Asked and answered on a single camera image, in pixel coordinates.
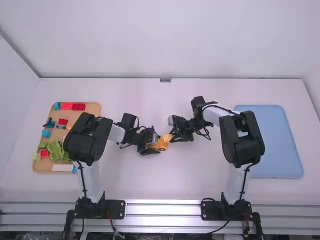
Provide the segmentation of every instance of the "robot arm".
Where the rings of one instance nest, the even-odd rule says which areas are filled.
[[[114,123],[109,118],[95,117],[83,112],[75,122],[63,142],[63,149],[69,153],[73,164],[80,171],[78,179],[83,188],[79,196],[80,202],[85,198],[95,205],[105,198],[99,159],[108,140],[137,146],[137,152],[141,155],[159,153],[148,149],[148,145],[156,142],[158,138],[153,126],[140,131],[139,124],[135,127],[136,119],[136,116],[124,113],[121,122]]]
[[[201,129],[207,130],[208,126],[220,128],[222,151],[230,163],[223,195],[227,203],[233,205],[245,194],[249,168],[259,163],[265,152],[255,114],[252,111],[228,110],[215,101],[205,102],[202,96],[194,97],[191,106],[194,117],[190,120],[175,115],[169,117],[168,123],[173,127],[171,142],[193,141],[193,133],[199,134]]]
[[[226,220],[225,225],[216,230],[218,231],[231,220],[243,221],[249,216],[246,221],[253,221],[256,234],[262,236],[260,215],[252,212],[250,202],[243,198],[250,167],[258,164],[265,153],[264,141],[255,114],[252,111],[231,111],[215,101],[205,102],[202,96],[194,97],[191,106],[194,117],[190,120],[175,115],[168,118],[168,123],[172,126],[171,142],[193,141],[193,133],[210,140],[206,127],[216,125],[220,128],[224,157],[230,163],[226,189],[221,193],[221,201],[212,198],[204,198],[201,201],[202,220]],[[249,225],[243,229],[243,234],[248,237]]]

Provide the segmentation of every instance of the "black cable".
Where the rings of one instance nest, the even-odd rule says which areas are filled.
[[[227,224],[228,224],[229,222],[230,222],[230,220],[226,221],[226,223],[225,223],[223,226],[219,227],[218,229],[216,229],[216,230],[214,230],[214,231],[208,232],[207,234],[214,234],[214,233],[220,231],[220,230],[223,229],[225,226],[227,226]]]
[[[202,136],[202,137],[204,137],[205,139],[208,139],[209,141],[211,141],[211,137],[210,137],[210,135],[209,135],[209,134],[210,134],[209,130],[208,130],[206,127],[204,127],[203,130],[204,130],[205,134],[203,134],[202,132],[200,132],[200,130],[199,130],[199,131],[195,131],[195,133],[196,133],[197,135]]]
[[[142,236],[142,233],[140,233],[140,235],[135,240],[138,240],[141,236]]]
[[[125,145],[125,146],[123,146],[124,144],[122,143],[121,144],[121,146],[119,147],[120,149],[125,149],[126,147],[129,147],[129,146],[131,146],[131,144],[127,144],[127,145]]]
[[[84,201],[87,198],[87,189],[86,189],[86,184],[85,184],[84,170],[83,170],[81,162],[80,161],[76,161],[76,162],[79,164],[78,169],[80,169],[80,173],[81,173],[82,192],[84,192],[84,200],[82,200],[82,207],[84,207]],[[81,230],[80,236],[84,232],[84,229],[85,229],[85,217],[84,217],[84,215],[82,215],[82,230]]]
[[[242,184],[242,188],[241,188],[241,192],[240,192],[240,198],[239,200],[242,199],[243,194],[245,193],[245,185],[246,185],[246,179],[247,179],[247,173],[250,172],[250,168],[255,165],[254,163],[252,163],[251,165],[247,166],[246,169],[244,170],[244,177],[243,177],[243,184]]]
[[[218,106],[218,105],[207,105],[207,106],[204,106],[204,107],[202,108],[202,112],[204,112],[205,109],[210,108],[210,107],[212,107],[212,108],[217,108],[217,109],[222,109],[222,110],[227,111],[227,112],[230,113],[230,114],[237,115],[237,116],[239,116],[240,118],[242,118],[242,120],[243,120],[245,123],[248,123],[248,122],[247,122],[247,119],[245,119],[244,116],[242,116],[241,114],[236,113],[236,112],[234,112],[234,111],[232,111],[232,110],[230,110],[230,109],[226,109],[226,108],[224,108],[224,107],[222,107],[222,106]]]

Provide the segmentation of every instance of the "wooden board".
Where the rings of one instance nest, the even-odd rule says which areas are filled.
[[[87,112],[95,116],[100,116],[101,105],[99,103],[96,103],[96,102],[72,102],[72,103],[74,104],[85,103],[85,111],[74,111],[74,110],[64,110],[64,109],[54,110],[54,107],[52,105],[47,120],[49,118],[52,118],[52,121],[54,121],[57,124],[59,119],[68,119],[67,126],[73,126],[73,124],[75,124],[75,122],[83,112]],[[65,137],[68,134],[67,129],[60,129],[56,127],[54,128],[45,127],[44,129],[51,131],[52,135],[50,138],[45,138],[44,136],[42,136],[39,143],[51,143],[56,140],[63,142],[63,137]],[[33,170],[37,173],[59,173],[64,171],[52,171],[53,165],[66,165],[66,164],[68,163],[63,162],[62,160],[53,162],[49,157],[44,157],[40,161],[33,162]]]

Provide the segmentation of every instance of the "green lego brick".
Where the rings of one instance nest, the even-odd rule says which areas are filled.
[[[47,147],[47,145],[48,145],[48,143],[46,143],[46,142],[40,142],[38,145],[38,148],[45,149]]]
[[[33,160],[33,161],[40,161],[40,160],[41,160],[40,154],[39,154],[38,152],[35,152],[35,153],[32,155],[32,160]]]
[[[49,143],[46,148],[50,152],[49,157],[53,162],[63,159],[65,151],[60,141],[53,141]]]

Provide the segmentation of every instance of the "light blue mat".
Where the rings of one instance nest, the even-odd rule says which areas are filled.
[[[265,145],[265,153],[252,178],[301,178],[304,175],[285,110],[279,105],[237,105],[235,111],[253,111]]]

